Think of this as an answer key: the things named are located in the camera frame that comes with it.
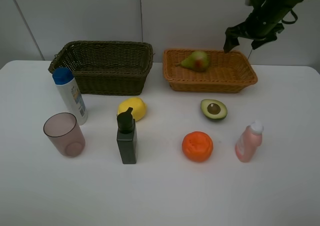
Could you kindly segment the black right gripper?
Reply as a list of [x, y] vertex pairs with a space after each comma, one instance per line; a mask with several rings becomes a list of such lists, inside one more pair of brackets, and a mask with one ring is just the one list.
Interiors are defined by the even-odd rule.
[[240, 45], [239, 38], [247, 34], [254, 38], [251, 43], [253, 50], [277, 40], [276, 34], [267, 34], [284, 17], [285, 6], [282, 0], [246, 0], [246, 4], [253, 6], [252, 13], [245, 20], [246, 31], [242, 26], [228, 27], [225, 31], [225, 43], [223, 50], [229, 53]]

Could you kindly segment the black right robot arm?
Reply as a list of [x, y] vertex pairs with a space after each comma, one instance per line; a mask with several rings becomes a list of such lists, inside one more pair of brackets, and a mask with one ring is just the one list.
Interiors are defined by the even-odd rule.
[[291, 25], [298, 20], [293, 8], [304, 0], [246, 0], [253, 11], [247, 19], [225, 31], [223, 50], [230, 52], [240, 45], [238, 38], [252, 40], [252, 49], [277, 40], [277, 34], [284, 30], [284, 24]]

